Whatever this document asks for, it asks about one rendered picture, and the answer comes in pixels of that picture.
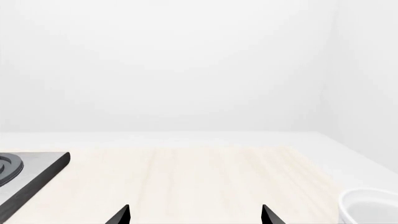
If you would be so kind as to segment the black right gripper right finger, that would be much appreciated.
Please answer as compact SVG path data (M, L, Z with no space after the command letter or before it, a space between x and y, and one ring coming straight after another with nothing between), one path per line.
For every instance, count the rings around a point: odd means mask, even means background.
M262 224L286 224L267 205L262 205Z

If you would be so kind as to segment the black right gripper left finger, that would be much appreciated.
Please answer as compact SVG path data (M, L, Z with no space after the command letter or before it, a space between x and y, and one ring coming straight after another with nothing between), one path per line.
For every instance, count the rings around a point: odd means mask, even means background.
M123 208L121 208L105 224L130 224L130 209L129 209L129 205L123 206Z

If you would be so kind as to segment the white ceramic bowl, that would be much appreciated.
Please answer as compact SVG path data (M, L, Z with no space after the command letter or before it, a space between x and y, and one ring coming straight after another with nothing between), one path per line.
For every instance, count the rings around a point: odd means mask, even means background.
M338 197L338 224L398 224L398 193L356 188Z

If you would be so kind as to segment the black glass stove top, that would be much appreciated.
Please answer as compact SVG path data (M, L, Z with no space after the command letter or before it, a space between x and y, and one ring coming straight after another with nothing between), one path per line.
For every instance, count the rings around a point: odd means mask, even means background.
M0 152L0 224L70 162L69 152Z

